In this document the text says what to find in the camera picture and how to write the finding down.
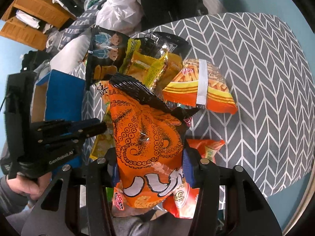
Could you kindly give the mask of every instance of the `white pillow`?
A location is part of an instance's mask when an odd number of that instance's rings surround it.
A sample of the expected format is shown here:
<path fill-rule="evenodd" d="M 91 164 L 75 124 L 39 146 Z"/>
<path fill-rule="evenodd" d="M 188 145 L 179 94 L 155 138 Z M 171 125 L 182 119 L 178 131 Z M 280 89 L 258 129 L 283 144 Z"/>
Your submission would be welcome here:
<path fill-rule="evenodd" d="M 85 31 L 79 37 L 71 40 L 56 56 L 50 61 L 51 69 L 64 73 L 72 72 L 83 60 L 91 42 L 91 29 Z"/>

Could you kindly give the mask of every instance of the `human hand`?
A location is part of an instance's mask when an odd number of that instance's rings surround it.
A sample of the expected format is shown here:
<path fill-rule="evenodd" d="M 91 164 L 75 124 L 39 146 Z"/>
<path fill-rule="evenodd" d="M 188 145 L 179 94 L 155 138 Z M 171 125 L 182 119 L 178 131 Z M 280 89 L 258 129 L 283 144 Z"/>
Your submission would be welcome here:
<path fill-rule="evenodd" d="M 7 185 L 17 194 L 29 194 L 32 200 L 38 200 L 49 185 L 51 172 L 37 179 L 37 183 L 27 177 L 17 175 L 14 179 L 7 179 Z"/>

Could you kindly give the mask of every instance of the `white tape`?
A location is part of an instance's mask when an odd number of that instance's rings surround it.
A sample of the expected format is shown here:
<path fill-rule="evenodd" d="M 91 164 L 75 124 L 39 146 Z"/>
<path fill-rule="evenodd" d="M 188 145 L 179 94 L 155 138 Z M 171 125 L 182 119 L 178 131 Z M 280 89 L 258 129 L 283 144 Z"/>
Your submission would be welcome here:
<path fill-rule="evenodd" d="M 208 69 L 207 61 L 199 59 L 199 80 L 197 91 L 197 105 L 206 105 L 208 92 Z"/>

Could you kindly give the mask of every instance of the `metal screw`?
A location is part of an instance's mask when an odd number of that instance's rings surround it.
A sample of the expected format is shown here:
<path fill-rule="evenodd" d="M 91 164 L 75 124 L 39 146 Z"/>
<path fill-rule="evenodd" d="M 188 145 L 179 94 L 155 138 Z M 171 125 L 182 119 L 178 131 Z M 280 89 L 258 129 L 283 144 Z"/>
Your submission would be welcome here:
<path fill-rule="evenodd" d="M 238 171 L 238 172 L 242 172 L 244 169 L 243 169 L 242 166 L 237 165 L 237 166 L 235 166 L 235 170 Z"/>
<path fill-rule="evenodd" d="M 71 166 L 69 164 L 66 164 L 62 167 L 63 171 L 68 171 L 69 169 L 71 169 Z"/>
<path fill-rule="evenodd" d="M 101 157 L 101 158 L 98 158 L 97 159 L 97 163 L 98 164 L 103 164 L 103 163 L 105 163 L 106 162 L 106 159 L 104 158 L 104 157 Z"/>
<path fill-rule="evenodd" d="M 202 159 L 200 160 L 200 162 L 201 162 L 201 164 L 206 165 L 206 164 L 209 164 L 210 161 L 209 161 L 207 158 L 202 158 Z"/>

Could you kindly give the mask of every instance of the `blue wall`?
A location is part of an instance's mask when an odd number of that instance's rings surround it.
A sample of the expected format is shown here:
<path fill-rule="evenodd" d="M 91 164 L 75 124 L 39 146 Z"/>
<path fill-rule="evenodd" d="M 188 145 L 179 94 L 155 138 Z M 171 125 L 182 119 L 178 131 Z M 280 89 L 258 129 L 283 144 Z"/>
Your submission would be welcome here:
<path fill-rule="evenodd" d="M 228 12 L 263 12 L 285 21 L 297 37 L 315 75 L 315 34 L 292 0 L 219 0 Z"/>
<path fill-rule="evenodd" d="M 305 193 L 311 173 L 296 181 L 281 192 L 268 197 L 268 203 L 275 214 L 281 229 L 284 230 L 296 212 Z"/>
<path fill-rule="evenodd" d="M 2 29 L 3 25 L 4 21 L 0 20 L 0 29 Z M 29 46 L 0 36 L 0 103 L 5 94 L 7 75 L 20 72 L 22 68 L 20 56 L 31 50 L 35 51 Z M 0 152 L 6 140 L 3 112 L 4 108 L 0 112 Z"/>

